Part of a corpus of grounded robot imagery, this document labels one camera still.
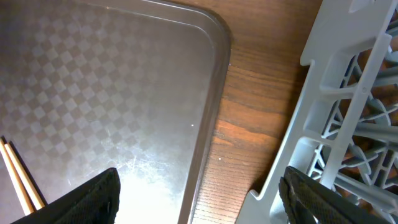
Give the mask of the wooden chopstick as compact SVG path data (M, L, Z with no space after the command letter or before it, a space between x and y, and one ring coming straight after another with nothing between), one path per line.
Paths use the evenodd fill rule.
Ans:
M15 151L13 150L12 146L7 143L5 144L6 151L9 154L11 161L16 168L16 171L24 185L24 188L30 198L30 203L32 204L34 211L40 210L41 208L45 207L44 201L41 199L38 190L34 186L32 180L27 174L27 171L23 168L21 161L16 156Z
M24 215L28 216L34 212L34 208L30 203L30 198L24 188L24 185L14 167L9 154L6 151L6 146L3 141L1 141L1 155L6 165L6 169L11 178L11 182L13 184L14 190L16 191L17 198L19 203L23 209Z

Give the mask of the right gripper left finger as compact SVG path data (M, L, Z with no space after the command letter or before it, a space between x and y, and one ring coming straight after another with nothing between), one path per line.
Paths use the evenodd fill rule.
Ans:
M113 224L119 210L120 191L118 171L111 167L12 224Z

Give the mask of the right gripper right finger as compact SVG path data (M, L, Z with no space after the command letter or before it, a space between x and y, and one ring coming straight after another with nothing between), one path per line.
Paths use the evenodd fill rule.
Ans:
M298 169L288 166L280 178L279 195L290 223L387 224L338 196Z

